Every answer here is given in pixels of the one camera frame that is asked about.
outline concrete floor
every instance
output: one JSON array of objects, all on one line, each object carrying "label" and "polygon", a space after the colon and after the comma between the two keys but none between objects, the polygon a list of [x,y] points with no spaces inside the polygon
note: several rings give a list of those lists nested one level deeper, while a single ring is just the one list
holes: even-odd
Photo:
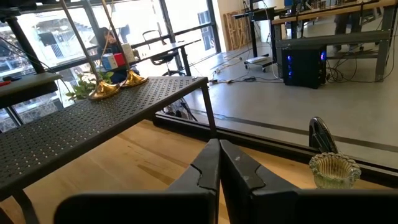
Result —
[{"label": "concrete floor", "polygon": [[[380,20],[366,24],[363,30],[374,30]],[[319,22],[309,26],[304,36],[333,34],[334,23]],[[270,48],[260,43],[259,54],[268,53]],[[367,44],[365,49],[374,48]],[[235,52],[216,55],[191,67],[193,75],[208,76],[221,64],[235,65],[222,69],[216,79],[229,80],[247,75],[274,79],[272,68],[266,73],[261,67],[251,65],[249,70],[243,61],[226,60],[225,55],[234,57],[240,54],[243,60],[252,57],[247,46]],[[339,67],[346,77],[351,77],[355,60],[348,60]],[[353,80],[373,81],[376,59],[358,59],[358,69]],[[386,73],[392,68],[389,57]],[[398,95],[397,67],[382,83],[326,83],[317,90],[298,86],[285,86],[283,83],[246,83],[213,84],[209,91],[217,125],[248,133],[308,144],[308,122],[314,116],[321,117],[336,136],[340,151],[353,157],[377,164],[398,168]],[[277,66],[273,66],[277,75]],[[205,105],[201,91],[195,91],[185,97],[193,112],[203,116]]]}]

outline chair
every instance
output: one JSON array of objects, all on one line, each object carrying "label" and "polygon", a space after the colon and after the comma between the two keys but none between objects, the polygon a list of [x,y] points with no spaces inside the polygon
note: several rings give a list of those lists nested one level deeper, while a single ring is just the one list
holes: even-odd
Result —
[{"label": "chair", "polygon": [[[160,37],[160,32],[158,30],[149,30],[149,31],[146,31],[146,32],[142,33],[142,37],[144,38],[145,42],[147,42],[147,39],[145,38],[145,36],[147,34],[149,34],[149,33],[152,33],[152,32],[157,32],[159,37]],[[152,57],[150,60],[151,60],[151,62],[154,65],[162,65],[162,64],[166,63],[167,72],[164,73],[162,76],[174,75],[174,74],[185,75],[185,73],[183,73],[183,72],[173,71],[173,70],[169,69],[168,63],[171,62],[173,60],[173,58],[176,57],[177,55],[178,55],[178,50],[173,50],[171,52],[167,52],[167,53],[164,53],[162,55],[158,55],[158,56]]]}]

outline glass bowl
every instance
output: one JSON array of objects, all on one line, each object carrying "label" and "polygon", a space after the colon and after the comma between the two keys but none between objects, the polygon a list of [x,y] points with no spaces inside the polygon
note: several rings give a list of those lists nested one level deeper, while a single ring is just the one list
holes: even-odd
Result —
[{"label": "glass bowl", "polygon": [[359,165],[340,153],[317,154],[311,158],[310,168],[319,189],[352,189],[361,175]]}]

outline white box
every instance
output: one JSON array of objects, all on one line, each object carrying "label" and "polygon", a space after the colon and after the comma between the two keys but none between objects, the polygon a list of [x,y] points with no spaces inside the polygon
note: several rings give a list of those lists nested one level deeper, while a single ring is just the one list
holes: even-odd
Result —
[{"label": "white box", "polygon": [[134,54],[132,52],[131,45],[129,43],[122,44],[122,50],[123,50],[124,54],[126,55],[127,61],[129,63],[136,60],[136,58],[134,57]]},{"label": "white box", "polygon": [[104,68],[107,70],[114,69],[118,67],[118,64],[116,63],[116,60],[114,59],[113,54],[104,54],[102,58],[102,64],[104,65]]}]

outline wooden pallet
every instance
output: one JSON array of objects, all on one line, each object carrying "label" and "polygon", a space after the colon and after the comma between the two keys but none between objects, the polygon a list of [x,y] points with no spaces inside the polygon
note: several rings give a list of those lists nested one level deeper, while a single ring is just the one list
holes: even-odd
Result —
[{"label": "wooden pallet", "polygon": [[242,14],[243,10],[233,11],[223,15],[228,50],[236,50],[245,46],[251,41],[249,18],[235,19],[233,15]]}]

